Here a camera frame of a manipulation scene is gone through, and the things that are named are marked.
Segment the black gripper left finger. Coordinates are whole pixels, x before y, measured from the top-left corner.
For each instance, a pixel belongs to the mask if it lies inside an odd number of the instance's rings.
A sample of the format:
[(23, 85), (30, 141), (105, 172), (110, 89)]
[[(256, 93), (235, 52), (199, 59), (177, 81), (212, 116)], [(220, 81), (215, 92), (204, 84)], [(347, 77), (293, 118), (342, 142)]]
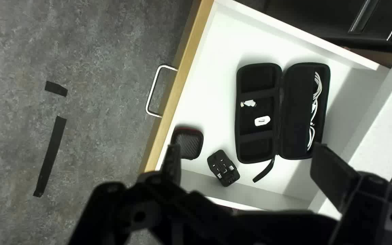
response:
[(171, 182), (181, 180), (181, 148), (178, 144), (169, 144), (161, 167), (161, 172)]

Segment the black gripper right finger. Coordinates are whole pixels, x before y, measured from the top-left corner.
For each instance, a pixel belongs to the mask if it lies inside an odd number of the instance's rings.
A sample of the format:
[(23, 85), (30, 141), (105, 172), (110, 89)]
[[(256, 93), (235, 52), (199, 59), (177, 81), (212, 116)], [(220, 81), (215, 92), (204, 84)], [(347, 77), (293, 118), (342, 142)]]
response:
[(348, 197), (359, 180), (359, 174), (321, 142), (313, 145), (310, 176), (337, 210), (346, 209)]

